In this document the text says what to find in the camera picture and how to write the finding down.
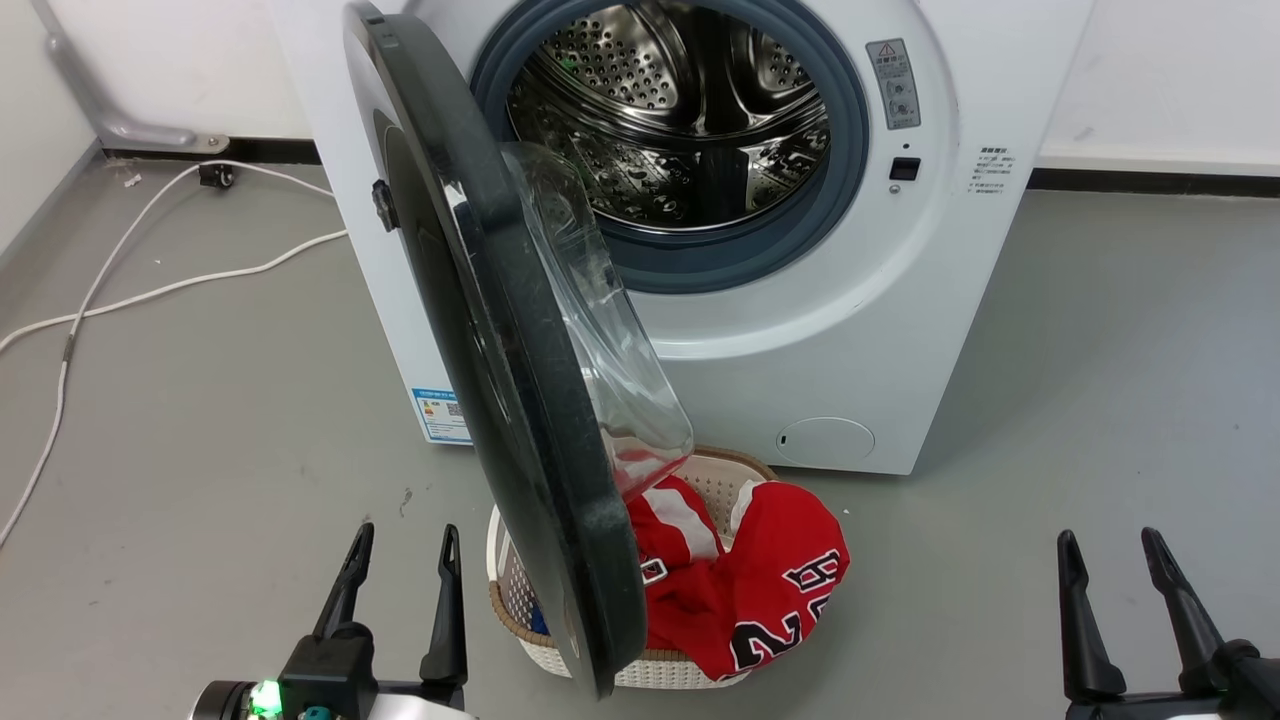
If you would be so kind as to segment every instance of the door glass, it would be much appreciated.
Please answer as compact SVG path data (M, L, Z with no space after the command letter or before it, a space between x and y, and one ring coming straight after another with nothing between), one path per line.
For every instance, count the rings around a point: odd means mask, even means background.
M630 501L684 464L692 428L609 261L573 167L531 143L504 145L503 156L568 328L613 482Z

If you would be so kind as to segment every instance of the open door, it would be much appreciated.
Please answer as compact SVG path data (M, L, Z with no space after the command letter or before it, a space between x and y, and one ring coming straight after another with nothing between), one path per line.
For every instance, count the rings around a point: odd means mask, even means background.
M623 498L678 468L689 420L573 169L500 146L420 19L352 5L346 33L380 163L372 201L403 241L550 634L577 683L604 697L646 637Z

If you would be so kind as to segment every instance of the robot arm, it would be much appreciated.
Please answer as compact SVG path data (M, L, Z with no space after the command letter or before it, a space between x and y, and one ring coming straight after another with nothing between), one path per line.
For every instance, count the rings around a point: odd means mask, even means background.
M1248 641L1222 642L1160 530L1142 547L1151 583L1165 596L1183 671L1180 692L1125 694L1124 673L1107 657L1087 588L1089 573L1071 530L1057 537L1062 680L1068 720L1274 720L1280 717L1280 660Z
M189 720L466 720L467 682L458 529L448 525L440 547L440 596L431 646L419 682L374 678L374 634L355 621L356 594L369 575L374 525L365 523L329 591L315 629L293 648L276 679L214 680Z

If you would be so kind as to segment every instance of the stainless steel drum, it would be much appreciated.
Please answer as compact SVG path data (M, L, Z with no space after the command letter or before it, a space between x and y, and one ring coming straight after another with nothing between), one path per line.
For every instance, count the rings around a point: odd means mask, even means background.
M778 205L831 141L822 97L786 47L684 3L616 5L557 31L507 110L521 140L577 168L596 213L664 234Z

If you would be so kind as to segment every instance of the red clothing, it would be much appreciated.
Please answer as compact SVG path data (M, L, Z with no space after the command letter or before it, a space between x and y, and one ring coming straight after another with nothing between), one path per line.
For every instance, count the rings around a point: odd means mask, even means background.
M840 523L810 492L748 483L728 552L701 497L672 475L627 506L650 584L649 647L689 655L712 679L759 667L813 632L849 568Z

